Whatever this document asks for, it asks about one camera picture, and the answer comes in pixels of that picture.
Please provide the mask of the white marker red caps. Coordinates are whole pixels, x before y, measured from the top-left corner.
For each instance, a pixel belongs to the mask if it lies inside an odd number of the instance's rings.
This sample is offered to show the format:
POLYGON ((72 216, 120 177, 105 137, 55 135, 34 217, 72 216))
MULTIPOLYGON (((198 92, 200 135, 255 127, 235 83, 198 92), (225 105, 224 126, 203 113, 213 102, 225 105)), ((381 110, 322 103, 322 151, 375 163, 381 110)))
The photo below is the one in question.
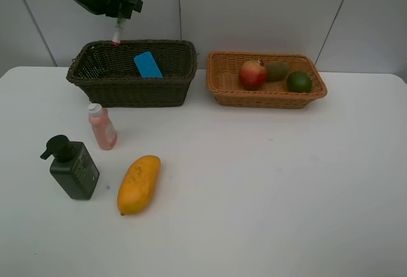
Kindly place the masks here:
POLYGON ((114 46, 118 46, 121 42, 121 36, 123 34, 126 21, 127 21, 127 19, 124 18, 122 15, 120 15, 117 18, 116 25, 114 28, 113 39, 112 39, 112 43, 114 46))

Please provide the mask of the blue board eraser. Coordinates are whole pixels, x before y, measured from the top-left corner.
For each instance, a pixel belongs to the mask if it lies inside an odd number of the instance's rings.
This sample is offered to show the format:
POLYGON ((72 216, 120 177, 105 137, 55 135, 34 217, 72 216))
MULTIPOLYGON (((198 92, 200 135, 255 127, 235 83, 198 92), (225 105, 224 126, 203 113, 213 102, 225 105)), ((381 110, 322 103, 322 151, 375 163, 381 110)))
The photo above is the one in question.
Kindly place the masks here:
POLYGON ((162 78, 161 70, 150 51, 145 51, 134 57, 134 64, 142 78, 162 78))

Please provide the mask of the pink bottle white cap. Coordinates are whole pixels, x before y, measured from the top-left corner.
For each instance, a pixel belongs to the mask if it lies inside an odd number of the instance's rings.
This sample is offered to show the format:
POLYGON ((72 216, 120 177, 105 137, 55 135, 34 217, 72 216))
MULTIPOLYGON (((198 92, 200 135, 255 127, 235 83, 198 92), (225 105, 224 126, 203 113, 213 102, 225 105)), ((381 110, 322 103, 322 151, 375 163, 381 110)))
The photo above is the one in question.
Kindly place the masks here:
POLYGON ((109 118, 108 111, 100 104, 91 103, 87 107, 88 121, 95 139, 102 150, 111 150, 117 141, 117 133, 109 118))

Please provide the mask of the red green pomegranate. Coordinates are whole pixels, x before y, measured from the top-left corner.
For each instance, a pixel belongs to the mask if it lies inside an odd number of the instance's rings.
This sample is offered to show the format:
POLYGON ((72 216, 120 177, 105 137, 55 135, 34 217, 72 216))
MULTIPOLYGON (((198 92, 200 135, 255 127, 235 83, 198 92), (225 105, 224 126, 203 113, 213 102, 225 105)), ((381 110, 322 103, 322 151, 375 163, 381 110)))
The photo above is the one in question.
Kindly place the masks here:
POLYGON ((238 78, 245 90, 260 89, 267 79, 264 61, 262 59, 246 61, 240 69, 238 78))

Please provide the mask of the brown kiwi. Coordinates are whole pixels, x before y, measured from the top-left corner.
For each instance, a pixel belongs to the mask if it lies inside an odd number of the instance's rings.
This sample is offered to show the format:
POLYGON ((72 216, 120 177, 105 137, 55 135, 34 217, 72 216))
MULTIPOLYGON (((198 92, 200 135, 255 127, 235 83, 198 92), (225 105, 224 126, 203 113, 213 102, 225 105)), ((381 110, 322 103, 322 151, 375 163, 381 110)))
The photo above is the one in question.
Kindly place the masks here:
POLYGON ((270 62, 265 65, 267 82, 283 80, 289 74, 289 66, 285 62, 270 62))

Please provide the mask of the dark green pump bottle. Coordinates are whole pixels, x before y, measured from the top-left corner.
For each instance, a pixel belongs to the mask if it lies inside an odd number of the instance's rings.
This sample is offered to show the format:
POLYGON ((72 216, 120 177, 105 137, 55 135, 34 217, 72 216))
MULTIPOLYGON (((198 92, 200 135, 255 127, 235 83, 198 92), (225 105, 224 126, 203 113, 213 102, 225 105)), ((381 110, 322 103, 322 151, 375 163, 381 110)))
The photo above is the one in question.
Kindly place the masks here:
POLYGON ((90 200, 100 173, 85 144, 56 135, 46 143, 40 158, 46 160, 50 156, 50 174, 66 194, 74 200, 90 200))

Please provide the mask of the yellow mango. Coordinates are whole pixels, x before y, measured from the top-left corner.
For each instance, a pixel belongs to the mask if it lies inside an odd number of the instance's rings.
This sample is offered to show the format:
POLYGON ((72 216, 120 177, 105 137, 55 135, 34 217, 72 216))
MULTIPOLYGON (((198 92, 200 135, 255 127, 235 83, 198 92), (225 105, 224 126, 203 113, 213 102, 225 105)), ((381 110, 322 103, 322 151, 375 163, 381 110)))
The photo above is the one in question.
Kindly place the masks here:
POLYGON ((150 205, 160 174, 161 160, 157 156, 143 156, 127 170, 117 196, 121 216, 141 213, 150 205))

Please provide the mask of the green lime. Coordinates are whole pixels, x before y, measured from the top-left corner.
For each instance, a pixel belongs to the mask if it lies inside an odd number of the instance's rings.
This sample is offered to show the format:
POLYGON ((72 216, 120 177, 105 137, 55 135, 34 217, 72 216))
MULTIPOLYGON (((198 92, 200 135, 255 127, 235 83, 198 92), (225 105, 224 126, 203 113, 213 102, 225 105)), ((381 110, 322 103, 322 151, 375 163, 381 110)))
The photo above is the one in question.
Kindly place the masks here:
POLYGON ((312 90, 312 80, 306 72, 295 71, 290 73, 286 83, 290 92, 310 93, 312 90))

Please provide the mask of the dark brown wicker basket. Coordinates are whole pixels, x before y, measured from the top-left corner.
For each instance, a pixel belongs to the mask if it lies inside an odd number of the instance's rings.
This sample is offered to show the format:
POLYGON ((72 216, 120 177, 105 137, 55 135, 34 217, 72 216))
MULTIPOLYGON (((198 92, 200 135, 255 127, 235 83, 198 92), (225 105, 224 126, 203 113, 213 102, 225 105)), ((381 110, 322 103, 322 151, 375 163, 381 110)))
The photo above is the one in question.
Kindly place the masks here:
POLYGON ((177 107, 184 104, 197 71, 197 51, 190 41, 139 39, 86 44, 66 79, 103 107, 177 107), (160 78, 144 78, 134 62, 150 52, 160 78))

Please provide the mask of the orange wicker basket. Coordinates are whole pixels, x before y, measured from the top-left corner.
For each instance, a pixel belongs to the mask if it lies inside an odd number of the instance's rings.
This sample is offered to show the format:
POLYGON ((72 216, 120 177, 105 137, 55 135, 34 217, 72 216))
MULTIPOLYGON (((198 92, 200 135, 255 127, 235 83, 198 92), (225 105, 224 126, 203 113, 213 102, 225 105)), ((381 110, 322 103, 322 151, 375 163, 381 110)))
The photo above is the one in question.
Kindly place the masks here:
POLYGON ((301 109, 328 93, 314 63, 301 54, 212 52, 207 59, 206 83, 219 104, 232 107, 301 109), (245 90, 238 79, 238 73, 244 62, 259 59, 266 63, 285 62, 290 72, 307 73, 312 82, 311 92, 289 92, 286 80, 267 82, 257 91, 245 90))

